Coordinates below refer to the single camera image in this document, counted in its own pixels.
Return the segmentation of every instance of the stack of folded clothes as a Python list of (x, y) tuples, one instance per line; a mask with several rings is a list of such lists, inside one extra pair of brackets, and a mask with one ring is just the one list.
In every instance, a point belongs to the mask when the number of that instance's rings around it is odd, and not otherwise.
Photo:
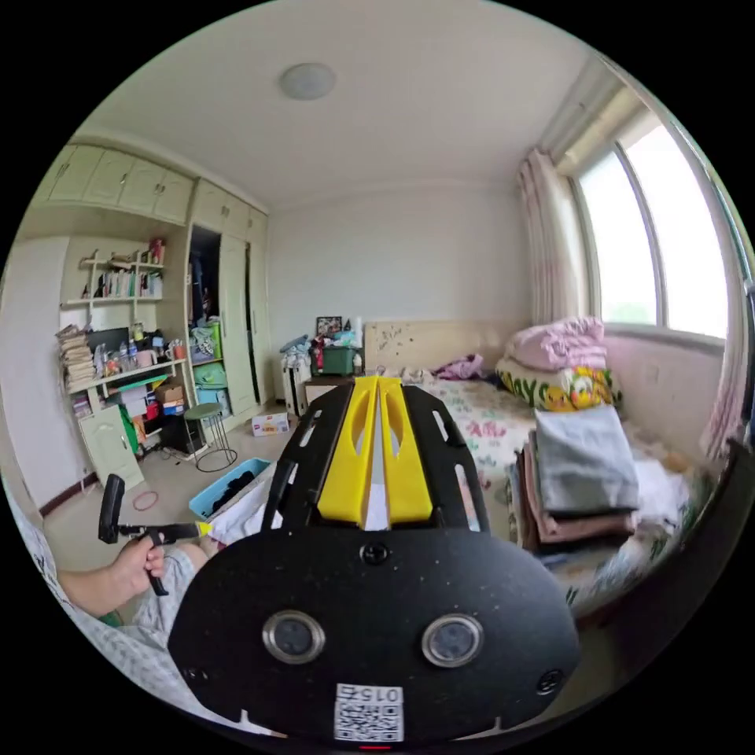
[(511, 480), (517, 539), (534, 554), (615, 547), (635, 531), (639, 481), (613, 407), (536, 411)]

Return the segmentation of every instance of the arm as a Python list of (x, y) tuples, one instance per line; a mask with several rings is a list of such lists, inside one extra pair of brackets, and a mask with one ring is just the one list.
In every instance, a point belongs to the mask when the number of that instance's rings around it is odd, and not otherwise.
[(145, 569), (163, 576), (163, 566), (163, 549), (144, 538), (128, 543), (110, 566), (90, 572), (60, 571), (57, 581), (75, 606), (100, 617), (148, 590)]

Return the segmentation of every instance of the hand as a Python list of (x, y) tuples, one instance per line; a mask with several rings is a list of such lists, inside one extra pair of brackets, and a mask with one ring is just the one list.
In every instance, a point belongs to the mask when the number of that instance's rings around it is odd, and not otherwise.
[(115, 589), (125, 602), (149, 590), (149, 574), (164, 575), (163, 549), (147, 536), (127, 543), (109, 567)]

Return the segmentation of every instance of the clothes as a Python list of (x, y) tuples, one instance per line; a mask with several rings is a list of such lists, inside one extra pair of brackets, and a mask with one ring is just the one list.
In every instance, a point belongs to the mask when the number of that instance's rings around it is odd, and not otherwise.
[(535, 425), (543, 510), (584, 517), (639, 508), (632, 450), (613, 407), (535, 409)]
[(436, 370), (433, 375), (441, 380), (471, 380), (482, 376), (482, 357), (479, 354), (469, 354), (464, 359), (456, 359)]
[(568, 543), (603, 535), (631, 535), (634, 532), (627, 514), (607, 514), (581, 519), (556, 520), (543, 510), (540, 498), (540, 475), (537, 466), (534, 435), (522, 452), (525, 461), (525, 489), (529, 509), (541, 543)]
[(229, 721), (207, 710), (193, 696), (168, 653), (168, 634), (195, 573), (185, 553), (177, 548), (166, 552), (162, 581), (170, 595), (157, 598), (152, 591), (145, 593), (132, 624), (110, 627), (68, 600), (57, 581), (55, 561), (45, 536), (24, 516), (5, 480), (2, 483), (21, 537), (50, 591), (68, 618), (121, 673), (156, 698), (195, 716), (244, 731), (270, 734), (269, 729), (256, 724)]
[(689, 497), (687, 482), (681, 474), (671, 474), (656, 459), (635, 461), (639, 482), (639, 506), (632, 512), (638, 534), (660, 539), (674, 534), (679, 524), (676, 502)]
[(571, 317), (550, 325), (520, 330), (506, 344), (503, 355), (534, 370), (566, 367), (606, 368), (603, 324), (595, 317)]

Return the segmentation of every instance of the open wardrobe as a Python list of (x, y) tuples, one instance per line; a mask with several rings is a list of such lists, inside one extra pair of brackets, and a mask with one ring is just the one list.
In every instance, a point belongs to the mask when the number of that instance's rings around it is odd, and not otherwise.
[[(273, 387), (264, 251), (267, 218), (247, 208), (246, 223), (228, 223), (230, 202), (224, 204), (222, 195), (209, 184), (197, 188), (184, 296), (197, 403), (219, 403), (230, 429), (259, 413), (272, 398)], [(218, 200), (221, 204), (213, 212), (207, 205), (217, 205)]]

